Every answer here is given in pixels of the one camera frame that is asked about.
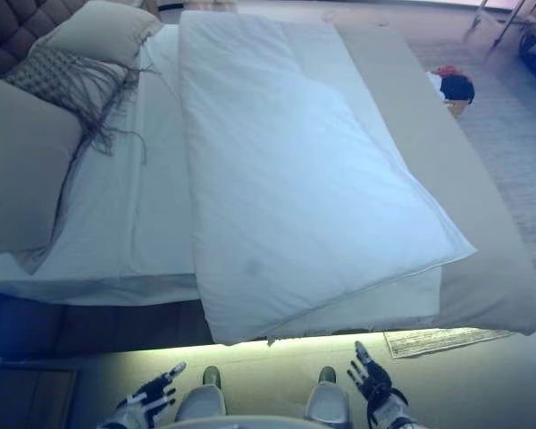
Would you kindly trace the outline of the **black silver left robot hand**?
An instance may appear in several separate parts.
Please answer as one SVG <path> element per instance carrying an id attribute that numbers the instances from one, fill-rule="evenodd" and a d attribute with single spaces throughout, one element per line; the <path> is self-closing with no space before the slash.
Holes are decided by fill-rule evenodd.
<path id="1" fill-rule="evenodd" d="M 182 373 L 187 364 L 180 362 L 171 370 L 158 375 L 155 379 L 143 384 L 131 393 L 118 406 L 117 411 L 137 414 L 146 421 L 171 406 L 175 389 L 173 380 Z"/>

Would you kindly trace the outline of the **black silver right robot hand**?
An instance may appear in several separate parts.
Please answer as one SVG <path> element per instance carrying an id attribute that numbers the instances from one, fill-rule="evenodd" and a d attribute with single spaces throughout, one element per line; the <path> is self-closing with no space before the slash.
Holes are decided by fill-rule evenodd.
<path id="1" fill-rule="evenodd" d="M 350 361 L 348 377 L 364 396 L 368 408 L 375 410 L 390 397 L 392 381 L 387 371 L 372 359 L 360 341 L 355 342 L 355 358 Z"/>

